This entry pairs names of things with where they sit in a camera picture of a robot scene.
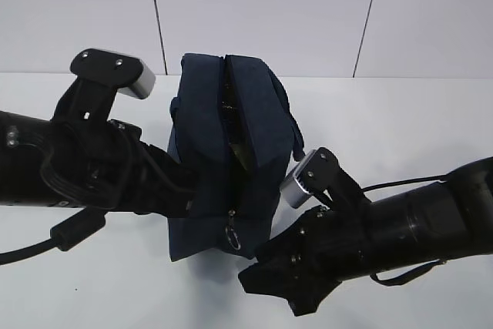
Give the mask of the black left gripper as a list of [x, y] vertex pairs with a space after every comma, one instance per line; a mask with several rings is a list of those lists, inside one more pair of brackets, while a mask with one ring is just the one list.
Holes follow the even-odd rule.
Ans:
[[[102, 212], [156, 213], [166, 218], [189, 216], [199, 183], [194, 170], [166, 151], [142, 143], [142, 130], [137, 126], [111, 119], [102, 134], [103, 142], [89, 160], [87, 207]], [[152, 190], [145, 207], [146, 160], [169, 190]]]

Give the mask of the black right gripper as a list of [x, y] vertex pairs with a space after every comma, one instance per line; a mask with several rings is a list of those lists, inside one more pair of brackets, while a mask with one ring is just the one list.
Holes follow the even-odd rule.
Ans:
[[313, 314], [342, 284], [326, 260], [356, 253], [361, 232], [348, 215], [318, 205], [256, 249], [257, 263], [238, 274], [248, 294], [287, 298], [294, 314]]

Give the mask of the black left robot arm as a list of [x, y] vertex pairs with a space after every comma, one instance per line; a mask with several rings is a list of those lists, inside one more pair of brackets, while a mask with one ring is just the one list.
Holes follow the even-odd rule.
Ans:
[[186, 217], [199, 176], [109, 119], [116, 86], [77, 78], [50, 120], [1, 114], [1, 200]]

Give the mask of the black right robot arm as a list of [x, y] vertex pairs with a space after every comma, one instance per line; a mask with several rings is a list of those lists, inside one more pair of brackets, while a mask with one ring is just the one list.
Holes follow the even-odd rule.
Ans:
[[400, 286], [433, 267], [492, 252], [492, 161], [461, 166], [439, 181], [382, 200], [364, 196], [306, 210], [257, 251], [239, 274], [249, 294], [283, 298], [297, 316], [314, 313], [344, 281]]

